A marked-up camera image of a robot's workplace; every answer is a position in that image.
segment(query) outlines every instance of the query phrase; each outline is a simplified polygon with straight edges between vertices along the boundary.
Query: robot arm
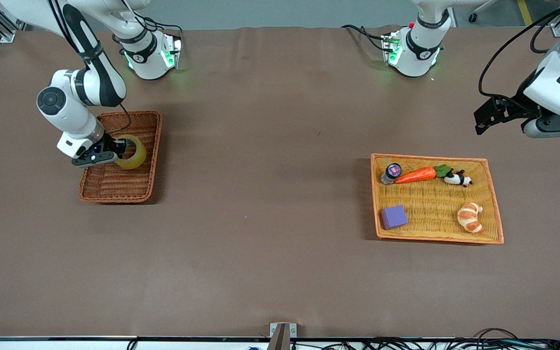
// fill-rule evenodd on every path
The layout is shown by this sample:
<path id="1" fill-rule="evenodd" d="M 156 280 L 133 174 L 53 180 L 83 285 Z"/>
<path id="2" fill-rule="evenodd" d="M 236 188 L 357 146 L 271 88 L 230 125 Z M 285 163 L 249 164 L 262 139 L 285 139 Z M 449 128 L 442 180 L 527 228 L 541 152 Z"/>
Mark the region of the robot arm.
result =
<path id="1" fill-rule="evenodd" d="M 66 38 L 86 64 L 84 69 L 56 71 L 50 86 L 38 94 L 40 113 L 63 131 L 57 148 L 78 167 L 122 157 L 126 143 L 105 133 L 87 106 L 118 106 L 126 87 L 82 13 L 66 0 L 2 0 L 2 4 L 14 16 Z"/>
<path id="2" fill-rule="evenodd" d="M 451 27 L 448 7 L 476 6 L 487 0 L 412 0 L 418 7 L 413 27 L 403 27 L 384 38 L 384 60 L 408 77 L 420 77 L 436 62 L 442 39 Z"/>
<path id="3" fill-rule="evenodd" d="M 135 13 L 149 6 L 151 0 L 69 0 L 88 16 L 109 28 L 120 42 L 129 66 L 143 79 L 162 77 L 176 68 L 181 38 L 150 30 Z"/>
<path id="4" fill-rule="evenodd" d="M 528 137 L 560 137 L 560 42 L 525 79 L 514 97 L 496 95 L 475 111 L 476 133 L 494 124 L 524 118 Z"/>

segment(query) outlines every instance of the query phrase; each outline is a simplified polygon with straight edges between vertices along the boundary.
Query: yellow tape roll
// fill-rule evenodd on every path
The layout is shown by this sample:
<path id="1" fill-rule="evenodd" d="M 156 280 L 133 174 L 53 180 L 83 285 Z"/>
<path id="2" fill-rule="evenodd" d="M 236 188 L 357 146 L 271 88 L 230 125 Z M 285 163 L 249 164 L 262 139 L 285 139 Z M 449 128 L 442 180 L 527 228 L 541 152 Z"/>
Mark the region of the yellow tape roll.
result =
<path id="1" fill-rule="evenodd" d="M 126 170 L 135 169 L 138 166 L 141 166 L 143 162 L 146 160 L 146 147 L 144 147 L 142 141 L 140 141 L 139 138 L 136 138 L 133 135 L 129 135 L 129 134 L 120 135 L 118 139 L 133 141 L 135 143 L 135 154 L 132 155 L 131 158 L 116 160 L 116 164 L 118 164 L 120 168 Z"/>

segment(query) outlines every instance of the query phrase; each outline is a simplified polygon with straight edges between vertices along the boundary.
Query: brown tablecloth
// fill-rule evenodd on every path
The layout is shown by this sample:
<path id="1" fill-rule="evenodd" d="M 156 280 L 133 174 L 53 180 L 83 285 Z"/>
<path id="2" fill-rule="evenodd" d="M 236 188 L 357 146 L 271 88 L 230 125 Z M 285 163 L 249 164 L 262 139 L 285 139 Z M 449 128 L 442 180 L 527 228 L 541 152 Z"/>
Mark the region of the brown tablecloth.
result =
<path id="1" fill-rule="evenodd" d="M 344 29 L 187 32 L 184 70 L 156 81 L 100 33 L 125 107 L 164 118 L 155 196 L 133 206 L 78 199 L 35 98 L 82 62 L 19 33 L 0 49 L 0 335 L 560 337 L 560 139 L 473 128 L 478 75 L 517 31 L 451 29 L 420 78 Z M 486 90 L 536 67 L 528 40 Z M 487 158 L 505 244 L 378 241 L 373 152 Z"/>

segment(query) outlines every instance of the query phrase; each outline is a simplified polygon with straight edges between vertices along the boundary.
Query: toy croissant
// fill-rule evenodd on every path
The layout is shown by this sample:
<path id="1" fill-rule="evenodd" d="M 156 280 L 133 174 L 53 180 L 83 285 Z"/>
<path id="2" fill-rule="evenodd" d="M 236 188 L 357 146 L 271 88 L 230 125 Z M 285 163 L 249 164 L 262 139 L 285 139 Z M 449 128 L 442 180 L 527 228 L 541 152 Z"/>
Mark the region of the toy croissant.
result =
<path id="1" fill-rule="evenodd" d="M 478 233 L 483 230 L 483 225 L 478 221 L 478 213 L 483 211 L 483 207 L 476 203 L 464 204 L 457 212 L 457 221 L 464 226 L 470 233 Z"/>

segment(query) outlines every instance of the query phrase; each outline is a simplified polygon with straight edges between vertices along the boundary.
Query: brown wicker basket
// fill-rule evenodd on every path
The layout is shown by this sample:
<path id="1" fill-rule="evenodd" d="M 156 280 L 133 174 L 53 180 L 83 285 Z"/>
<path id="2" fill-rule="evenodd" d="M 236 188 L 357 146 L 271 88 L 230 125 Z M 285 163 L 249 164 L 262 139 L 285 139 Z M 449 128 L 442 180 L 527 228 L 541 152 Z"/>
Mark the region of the brown wicker basket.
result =
<path id="1" fill-rule="evenodd" d="M 130 111 L 131 125 L 123 131 L 112 134 L 132 134 L 146 147 L 146 160 L 138 168 L 124 170 L 115 163 L 100 164 L 84 169 L 79 184 L 79 197 L 90 203 L 141 203 L 153 193 L 159 138 L 161 136 L 161 115 L 155 111 Z M 103 113 L 98 116 L 106 130 L 118 129 L 126 125 L 124 112 Z M 125 158 L 133 155 L 127 149 Z"/>
<path id="2" fill-rule="evenodd" d="M 472 178 L 467 188 L 451 185 L 442 179 L 384 185 L 380 176 L 391 163 L 398 163 L 403 173 L 427 166 L 447 164 L 456 171 L 464 170 Z M 371 186 L 373 211 L 377 236 L 384 239 L 409 239 L 420 241 L 443 241 L 474 244 L 504 243 L 496 193 L 491 181 L 486 159 L 416 157 L 403 155 L 371 155 Z M 457 211 L 469 202 L 481 205 L 478 215 L 484 230 L 469 233 L 458 223 Z M 380 218 L 384 208 L 402 204 L 409 223 L 385 230 Z"/>

